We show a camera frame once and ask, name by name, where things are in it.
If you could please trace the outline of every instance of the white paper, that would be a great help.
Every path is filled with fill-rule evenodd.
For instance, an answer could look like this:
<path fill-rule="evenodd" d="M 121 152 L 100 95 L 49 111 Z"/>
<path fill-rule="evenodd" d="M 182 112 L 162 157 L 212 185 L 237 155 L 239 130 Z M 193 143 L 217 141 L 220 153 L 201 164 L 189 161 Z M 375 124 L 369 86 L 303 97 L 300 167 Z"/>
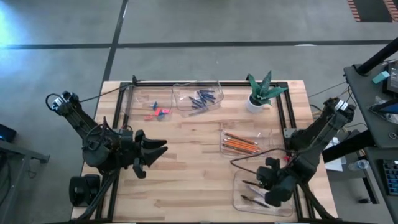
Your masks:
<path fill-rule="evenodd" d="M 339 143 L 338 139 L 336 137 L 334 137 L 329 142 L 329 144 L 326 146 L 325 149 L 328 149 L 328 148 L 330 148 L 332 146 L 335 146 L 338 143 Z M 325 167 L 326 167 L 327 170 L 340 171 L 340 172 L 343 171 L 343 166 L 341 165 L 341 158 L 335 159 L 334 161 L 327 162 L 325 164 Z"/>

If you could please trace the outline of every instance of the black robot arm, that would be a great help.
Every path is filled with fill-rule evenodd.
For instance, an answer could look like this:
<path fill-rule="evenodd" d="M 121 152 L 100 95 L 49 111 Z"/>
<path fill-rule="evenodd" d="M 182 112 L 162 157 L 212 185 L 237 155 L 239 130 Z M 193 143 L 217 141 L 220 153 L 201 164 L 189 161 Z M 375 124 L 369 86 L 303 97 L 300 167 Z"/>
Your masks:
<path fill-rule="evenodd" d="M 299 184 L 314 208 L 322 218 L 333 218 L 320 205 L 308 187 L 308 181 L 317 171 L 320 156 L 336 133 L 354 118 L 354 106 L 339 98 L 330 98 L 324 102 L 321 116 L 306 130 L 293 132 L 289 139 L 288 150 L 296 153 L 285 167 L 280 167 L 280 160 L 268 157 L 266 165 L 257 170 L 259 185 L 268 192 L 265 202 L 279 207 L 288 201 Z"/>
<path fill-rule="evenodd" d="M 64 91 L 57 96 L 49 106 L 50 110 L 65 117 L 79 134 L 83 140 L 85 162 L 97 167 L 102 174 L 110 174 L 122 167 L 127 169 L 132 164 L 138 178 L 145 178 L 142 166 L 149 167 L 167 150 L 163 146 L 166 140 L 147 139 L 143 130 L 138 130 L 133 139 L 132 130 L 112 130 L 105 118 L 102 124 L 97 124 L 82 110 L 79 97 L 74 93 Z"/>

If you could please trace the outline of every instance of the wooden table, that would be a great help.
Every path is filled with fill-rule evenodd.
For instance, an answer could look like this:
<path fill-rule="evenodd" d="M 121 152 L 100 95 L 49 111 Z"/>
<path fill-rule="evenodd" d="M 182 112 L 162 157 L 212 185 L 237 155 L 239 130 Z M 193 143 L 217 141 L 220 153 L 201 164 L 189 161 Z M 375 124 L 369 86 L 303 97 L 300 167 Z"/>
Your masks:
<path fill-rule="evenodd" d="M 298 128 L 306 128 L 313 122 L 304 82 L 287 81 Z M 120 86 L 120 82 L 104 82 L 102 93 Z M 289 217 L 240 212 L 233 207 L 233 180 L 238 171 L 229 160 L 231 156 L 220 153 L 220 130 L 264 133 L 267 147 L 283 146 L 279 114 L 275 99 L 259 114 L 249 113 L 244 103 L 250 87 L 224 87 L 224 99 L 220 108 L 197 116 L 184 117 L 171 101 L 171 87 L 134 88 L 129 125 L 136 131 L 143 129 L 151 139 L 166 139 L 169 150 L 147 171 L 146 179 L 138 179 L 132 168 L 122 170 L 119 178 L 118 197 L 114 222 L 288 222 L 297 221 L 297 214 Z M 96 122 L 103 116 L 111 125 L 118 92 L 99 99 Z M 144 114 L 151 114 L 150 104 L 172 106 L 172 114 L 165 121 L 144 121 Z M 289 123 L 287 109 L 286 121 Z M 267 156 L 282 157 L 284 152 L 272 152 Z M 263 158 L 241 163 L 256 170 L 264 165 Z M 83 167 L 82 175 L 97 174 L 95 168 Z M 325 165 L 321 160 L 310 187 L 326 210 L 337 217 Z M 106 196 L 104 214 L 108 210 Z M 304 214 L 307 213 L 303 193 L 300 191 Z M 74 208 L 72 218 L 78 217 L 84 208 Z"/>

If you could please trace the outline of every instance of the gray floor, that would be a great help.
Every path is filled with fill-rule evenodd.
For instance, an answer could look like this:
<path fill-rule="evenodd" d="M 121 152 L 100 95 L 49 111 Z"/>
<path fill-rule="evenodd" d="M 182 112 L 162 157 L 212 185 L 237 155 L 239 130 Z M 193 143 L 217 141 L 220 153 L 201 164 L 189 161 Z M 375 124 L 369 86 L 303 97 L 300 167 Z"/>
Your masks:
<path fill-rule="evenodd" d="M 122 0 L 5 0 L 0 2 L 0 44 L 111 43 Z M 357 23 L 345 0 L 130 0 L 120 43 L 192 41 L 388 40 L 398 23 Z M 305 80 L 309 95 L 343 82 L 343 67 L 361 63 L 382 45 L 316 47 L 224 47 L 118 49 L 110 80 Z M 32 162 L 14 223 L 67 220 L 68 182 L 82 166 L 81 139 L 66 121 L 49 111 L 49 93 L 70 90 L 80 98 L 99 93 L 109 49 L 0 50 L 0 123 L 18 131 L 17 143 L 50 154 Z M 321 106 L 346 85 L 311 97 Z M 96 101 L 84 104 L 94 115 Z M 353 124 L 363 122 L 356 112 Z M 339 217 L 392 223 L 387 208 L 360 205 L 361 180 L 331 180 Z"/>

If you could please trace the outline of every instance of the pencil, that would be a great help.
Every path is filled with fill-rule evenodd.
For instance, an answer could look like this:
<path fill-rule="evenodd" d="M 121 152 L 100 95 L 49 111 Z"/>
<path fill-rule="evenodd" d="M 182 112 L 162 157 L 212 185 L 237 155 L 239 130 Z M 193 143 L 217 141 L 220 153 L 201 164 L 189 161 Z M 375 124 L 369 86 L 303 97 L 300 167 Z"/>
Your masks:
<path fill-rule="evenodd" d="M 225 135 L 226 135 L 226 136 L 229 136 L 229 137 L 232 137 L 232 138 L 236 138 L 236 139 L 241 140 L 241 141 L 244 141 L 244 142 L 247 142 L 247 143 L 249 143 L 249 144 L 258 144 L 258 143 L 254 142 L 254 141 L 252 141 L 252 140 L 248 140 L 248 139 L 245 139 L 245 138 L 241 138 L 241 137 L 238 137 L 238 136 L 236 136 L 236 135 L 234 135 L 234 134 L 231 134 L 231 133 L 225 132 Z"/>
<path fill-rule="evenodd" d="M 238 143 L 238 142 L 234 142 L 234 141 L 231 141 L 231 140 L 224 139 L 224 142 L 225 142 L 225 143 L 228 143 L 228 144 L 232 144 L 232 145 L 238 146 L 238 147 L 251 149 L 251 150 L 254 151 L 254 152 L 259 151 L 258 148 L 256 148 L 256 147 L 252 147 L 252 146 L 250 146 L 250 145 L 245 145 L 245 144 L 240 144 L 240 143 Z"/>
<path fill-rule="evenodd" d="M 246 143 L 246 142 L 244 142 L 244 141 L 239 141 L 239 140 L 235 140 L 235 139 L 231 139 L 231 138 L 227 138 L 226 140 L 227 140 L 227 141 L 230 141 L 230 142 L 234 142 L 234 143 L 236 143 L 236 144 L 241 144 L 241 145 L 243 145 L 243 146 L 252 147 L 253 149 L 259 149 L 258 146 L 253 145 L 253 144 L 248 144 L 248 143 Z"/>
<path fill-rule="evenodd" d="M 229 145 L 229 144 L 223 144 L 223 146 L 224 146 L 224 147 L 228 147 L 228 148 L 230 148 L 230 149 L 238 150 L 239 152 L 248 153 L 248 154 L 250 154 L 250 155 L 252 155 L 252 154 L 255 153 L 255 152 L 253 152 L 253 151 L 250 151 L 250 150 L 247 150 L 247 149 L 242 149 L 242 148 L 236 147 L 236 146 L 231 146 L 231 145 Z"/>
<path fill-rule="evenodd" d="M 233 144 L 233 143 L 229 143 L 229 142 L 223 143 L 223 145 L 224 146 L 233 147 L 233 148 L 238 149 L 240 151 L 244 150 L 246 152 L 254 152 L 254 153 L 257 152 L 257 151 L 255 151 L 253 149 L 248 148 L 248 147 L 239 146 L 239 145 L 236 145 L 236 144 Z"/>

